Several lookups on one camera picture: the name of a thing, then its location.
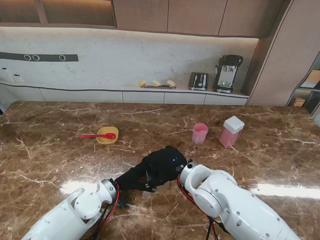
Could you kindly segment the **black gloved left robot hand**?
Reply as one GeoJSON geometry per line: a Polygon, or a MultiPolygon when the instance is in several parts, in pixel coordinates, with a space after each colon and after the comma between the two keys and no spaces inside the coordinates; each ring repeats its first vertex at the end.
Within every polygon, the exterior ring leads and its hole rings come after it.
{"type": "Polygon", "coordinates": [[[157,188],[149,186],[147,180],[147,164],[139,163],[115,179],[121,191],[137,190],[155,193],[157,188]]]}

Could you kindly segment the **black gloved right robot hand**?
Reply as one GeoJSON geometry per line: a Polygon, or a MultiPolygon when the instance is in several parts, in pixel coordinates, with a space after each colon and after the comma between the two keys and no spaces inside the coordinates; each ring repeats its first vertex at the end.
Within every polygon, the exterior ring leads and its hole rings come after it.
{"type": "Polygon", "coordinates": [[[146,187],[155,189],[176,180],[187,165],[187,159],[177,148],[168,145],[145,156],[142,163],[146,166],[146,187]]]}

